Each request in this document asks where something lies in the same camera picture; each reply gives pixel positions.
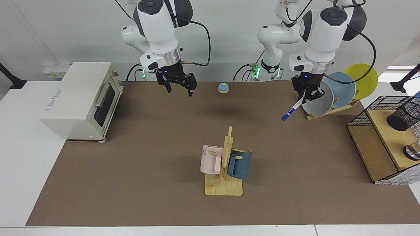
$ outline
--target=oven handle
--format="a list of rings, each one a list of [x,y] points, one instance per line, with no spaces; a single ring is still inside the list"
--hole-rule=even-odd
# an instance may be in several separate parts
[[[99,93],[99,96],[96,99],[96,102],[94,104],[95,107],[101,107],[102,106],[102,104],[105,101],[106,94],[108,93],[108,90],[109,90],[110,86],[111,86],[110,84],[104,84],[102,86],[101,92]]]

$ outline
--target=oven door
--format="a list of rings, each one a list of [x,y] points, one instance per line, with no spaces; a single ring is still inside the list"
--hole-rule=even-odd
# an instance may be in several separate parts
[[[119,97],[120,90],[111,75],[107,74],[94,103],[94,114],[91,119],[91,123],[93,123],[103,137],[105,137]]]

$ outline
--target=wooden base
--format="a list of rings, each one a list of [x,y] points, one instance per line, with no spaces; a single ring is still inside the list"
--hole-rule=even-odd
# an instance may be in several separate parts
[[[207,196],[242,196],[242,180],[233,178],[227,174],[221,175],[206,174],[205,194]]]
[[[398,172],[375,128],[372,126],[348,126],[347,128],[373,182]]]
[[[324,115],[320,115],[320,116],[313,116],[313,115],[308,115],[306,116],[306,119],[308,121],[316,119],[316,118],[320,118],[326,115],[331,115],[334,114],[336,112],[342,111],[342,110],[347,110],[350,108],[353,108],[360,100],[353,100],[351,103],[347,104],[346,106],[343,106],[342,108],[331,108],[327,113],[325,113]]]

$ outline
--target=yellow plate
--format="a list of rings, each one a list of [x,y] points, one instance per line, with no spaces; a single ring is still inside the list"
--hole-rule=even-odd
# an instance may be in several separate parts
[[[349,74],[353,80],[356,80],[362,75],[364,75],[370,68],[368,64],[354,64],[347,68],[344,72]],[[375,69],[372,70],[360,81],[356,82],[356,95],[354,99],[362,99],[365,98],[375,91],[376,86],[378,85],[378,74],[376,73]]]

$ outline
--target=brown table mat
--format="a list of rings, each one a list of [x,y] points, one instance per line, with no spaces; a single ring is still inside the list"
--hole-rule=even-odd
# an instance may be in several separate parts
[[[306,121],[289,81],[125,83],[107,141],[67,141],[27,226],[420,223],[408,186],[376,186],[347,131],[362,106]],[[241,197],[204,195],[203,144],[252,151]]]

